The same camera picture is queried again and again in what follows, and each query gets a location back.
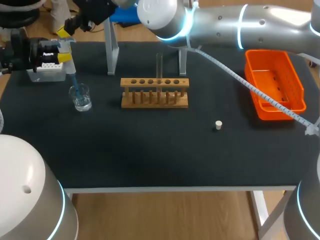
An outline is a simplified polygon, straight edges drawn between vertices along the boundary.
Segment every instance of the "wooden floor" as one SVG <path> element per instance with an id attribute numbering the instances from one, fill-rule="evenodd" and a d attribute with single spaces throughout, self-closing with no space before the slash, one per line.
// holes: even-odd
<path id="1" fill-rule="evenodd" d="M 201 7 L 241 4 L 282 4 L 310 11 L 312 0 L 200 0 Z M 27 27 L 30 37 L 55 38 L 50 33 L 51 16 Z M 157 41 L 143 26 L 121 29 L 119 41 Z M 77 41 L 103 42 L 104 33 L 74 35 Z M 1 78 L 0 95 L 6 79 Z M 271 212 L 282 193 L 265 192 Z M 246 192 L 165 192 L 80 194 L 73 200 L 79 219 L 79 240 L 256 240 L 255 218 Z M 275 240 L 285 240 L 280 232 Z"/>

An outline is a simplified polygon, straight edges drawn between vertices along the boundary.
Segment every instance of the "orange plastic basket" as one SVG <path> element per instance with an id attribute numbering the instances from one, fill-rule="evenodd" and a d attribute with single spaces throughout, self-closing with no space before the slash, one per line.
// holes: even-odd
<path id="1" fill-rule="evenodd" d="M 248 50 L 245 58 L 245 76 L 249 83 L 296 114 L 306 110 L 304 88 L 286 52 Z M 261 120 L 293 119 L 252 91 L 251 96 Z"/>

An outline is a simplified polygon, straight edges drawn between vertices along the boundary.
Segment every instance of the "glass test tube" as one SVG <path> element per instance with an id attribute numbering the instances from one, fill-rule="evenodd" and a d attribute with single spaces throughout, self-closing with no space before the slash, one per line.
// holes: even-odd
<path id="1" fill-rule="evenodd" d="M 162 67 L 163 67 L 163 56 L 162 53 L 157 53 L 156 54 L 156 82 L 157 84 L 162 83 Z M 157 87 L 156 88 L 157 92 L 162 92 L 162 87 Z"/>

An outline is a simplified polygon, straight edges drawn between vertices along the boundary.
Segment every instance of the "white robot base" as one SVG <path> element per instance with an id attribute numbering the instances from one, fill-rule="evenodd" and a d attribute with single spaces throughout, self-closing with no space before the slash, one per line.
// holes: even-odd
<path id="1" fill-rule="evenodd" d="M 29 143 L 0 135 L 0 240 L 76 240 L 77 212 Z"/>

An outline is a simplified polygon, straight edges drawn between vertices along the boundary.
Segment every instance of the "table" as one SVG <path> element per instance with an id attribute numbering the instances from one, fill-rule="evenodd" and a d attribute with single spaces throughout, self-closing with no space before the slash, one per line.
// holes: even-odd
<path id="1" fill-rule="evenodd" d="M 259 120 L 249 90 L 196 53 L 187 58 L 189 109 L 121 109 L 120 78 L 154 78 L 156 53 L 163 77 L 178 78 L 179 59 L 159 42 L 119 48 L 116 74 L 107 76 L 103 42 L 72 46 L 77 80 L 90 88 L 88 112 L 74 109 L 69 79 L 31 83 L 14 72 L 2 95 L 3 134 L 33 145 L 67 192 L 293 190 L 317 160 L 316 136 L 294 121 Z M 203 50 L 244 76 L 244 51 Z M 302 116 L 314 123 L 319 89 L 304 60 L 290 57 L 304 86 Z"/>

